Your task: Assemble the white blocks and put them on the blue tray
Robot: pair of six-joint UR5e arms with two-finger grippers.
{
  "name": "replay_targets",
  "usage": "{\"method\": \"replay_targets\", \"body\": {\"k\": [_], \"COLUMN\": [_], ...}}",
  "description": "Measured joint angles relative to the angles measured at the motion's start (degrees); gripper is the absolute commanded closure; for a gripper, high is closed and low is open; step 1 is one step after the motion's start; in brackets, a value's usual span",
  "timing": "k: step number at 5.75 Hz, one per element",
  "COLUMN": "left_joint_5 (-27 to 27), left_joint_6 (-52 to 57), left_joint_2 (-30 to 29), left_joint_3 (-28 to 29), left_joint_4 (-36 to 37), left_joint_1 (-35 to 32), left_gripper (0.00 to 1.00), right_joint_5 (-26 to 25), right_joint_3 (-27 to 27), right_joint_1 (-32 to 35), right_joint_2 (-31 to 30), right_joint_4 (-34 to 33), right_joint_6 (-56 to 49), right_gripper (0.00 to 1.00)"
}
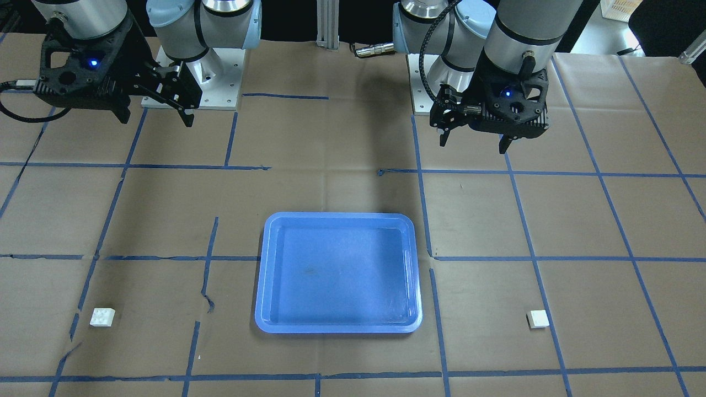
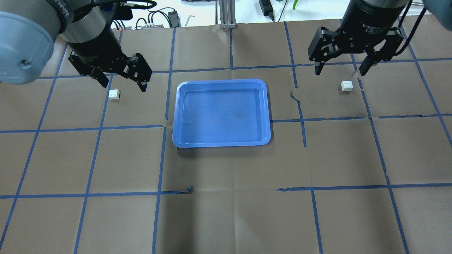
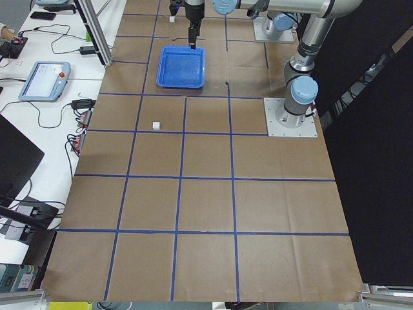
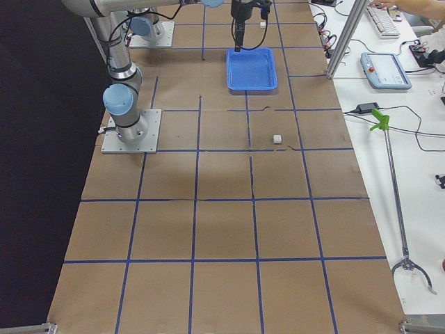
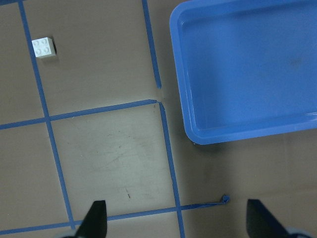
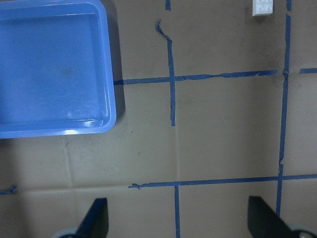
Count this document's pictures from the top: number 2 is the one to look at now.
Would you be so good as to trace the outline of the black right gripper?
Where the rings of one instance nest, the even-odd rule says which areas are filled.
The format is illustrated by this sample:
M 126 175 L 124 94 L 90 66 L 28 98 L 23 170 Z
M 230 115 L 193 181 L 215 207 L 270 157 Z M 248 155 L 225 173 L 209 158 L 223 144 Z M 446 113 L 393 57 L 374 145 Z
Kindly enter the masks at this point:
M 405 8 L 403 0 L 351 0 L 336 30 L 319 27 L 308 47 L 308 58 L 319 76 L 325 61 L 342 54 L 366 53 L 359 67 L 361 76 L 379 60 L 394 56 L 403 37 L 394 26 Z

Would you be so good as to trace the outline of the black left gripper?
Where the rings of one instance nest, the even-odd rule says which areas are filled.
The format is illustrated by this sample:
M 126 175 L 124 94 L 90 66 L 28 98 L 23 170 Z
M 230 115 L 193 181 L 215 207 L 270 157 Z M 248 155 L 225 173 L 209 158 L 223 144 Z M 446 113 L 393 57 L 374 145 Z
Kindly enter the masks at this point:
M 66 42 L 72 52 L 68 57 L 81 76 L 90 76 L 107 88 L 109 79 L 105 72 L 137 82 L 141 92 L 146 92 L 152 69 L 140 53 L 126 56 L 110 26 L 106 23 L 72 23 L 66 29 Z

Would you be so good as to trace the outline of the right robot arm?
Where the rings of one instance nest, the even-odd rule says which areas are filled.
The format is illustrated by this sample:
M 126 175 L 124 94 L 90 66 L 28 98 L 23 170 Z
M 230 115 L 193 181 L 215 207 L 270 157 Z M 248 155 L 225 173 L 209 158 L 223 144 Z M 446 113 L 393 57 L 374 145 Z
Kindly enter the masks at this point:
M 320 75 L 330 59 L 362 53 L 366 53 L 366 57 L 359 72 L 367 74 L 372 66 L 391 60 L 408 47 L 427 11 L 451 30 L 451 1 L 425 0 L 410 35 L 402 43 L 401 27 L 411 4 L 411 0 L 351 0 L 339 28 L 335 31 L 318 28 L 308 47 L 309 60 L 315 63 L 315 74 Z

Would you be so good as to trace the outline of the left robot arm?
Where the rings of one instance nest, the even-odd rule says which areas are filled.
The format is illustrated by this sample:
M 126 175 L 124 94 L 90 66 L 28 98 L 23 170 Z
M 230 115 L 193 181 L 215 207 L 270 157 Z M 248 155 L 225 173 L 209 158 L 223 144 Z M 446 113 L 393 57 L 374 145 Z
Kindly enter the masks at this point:
M 142 92 L 152 69 L 140 53 L 127 56 L 111 30 L 124 0 L 2 0 L 0 79 L 23 85 L 38 79 L 57 37 L 72 49 L 69 62 L 79 75 L 108 86 L 106 73 L 137 83 Z

